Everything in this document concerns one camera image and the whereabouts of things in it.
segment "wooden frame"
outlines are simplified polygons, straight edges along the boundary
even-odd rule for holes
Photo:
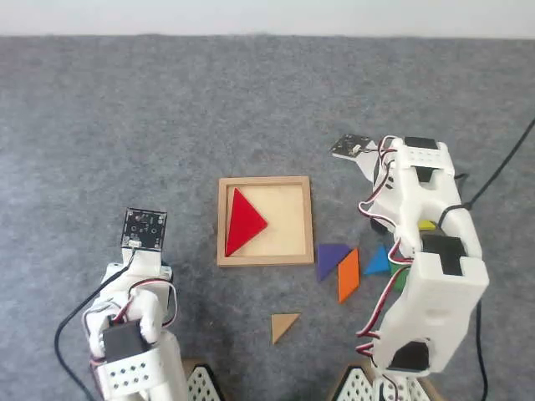
[[[303,249],[302,254],[284,254],[272,256],[225,256],[227,228],[229,220],[229,190],[247,187],[281,187],[298,186],[303,197]],[[312,207],[310,200],[310,180],[307,176],[285,177],[241,177],[221,178],[219,180],[219,197],[217,207],[217,265],[218,266],[253,266],[253,265],[300,265],[314,262],[312,235]]]

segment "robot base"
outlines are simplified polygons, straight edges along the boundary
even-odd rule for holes
[[[398,401],[445,401],[426,378],[396,379]],[[394,401],[390,381],[377,376],[369,361],[350,364],[338,381],[329,401]]]

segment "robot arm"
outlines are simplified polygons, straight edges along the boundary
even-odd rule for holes
[[[364,213],[384,217],[376,221],[393,233],[410,272],[380,330],[370,335],[373,346],[361,349],[373,356],[379,373],[426,376],[440,372],[465,337],[488,275],[467,210],[448,213],[437,231],[418,227],[419,221],[438,222],[445,208],[461,204],[446,145],[430,139],[390,138],[389,149],[383,149],[381,140],[378,149],[367,144],[368,152],[362,154],[369,159],[370,150],[376,150],[375,195]],[[355,161],[363,170],[359,157]],[[369,329],[360,333],[367,335]]]
[[[161,264],[166,214],[129,209],[122,265],[108,265],[103,281],[129,264],[103,289],[82,319],[91,365],[105,400],[187,401],[180,347],[165,330],[172,270]]]

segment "circuit board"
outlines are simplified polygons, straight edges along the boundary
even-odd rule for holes
[[[333,145],[331,153],[338,157],[355,158],[370,141],[367,136],[346,134]]]
[[[121,244],[129,246],[129,241],[141,243],[140,249],[161,251],[166,233],[167,213],[164,211],[145,211],[128,208]]]

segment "red triangle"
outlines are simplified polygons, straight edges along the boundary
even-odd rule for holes
[[[240,249],[247,241],[251,240],[267,226],[268,223],[258,214],[249,201],[245,199],[242,192],[235,188],[225,256],[230,256]]]

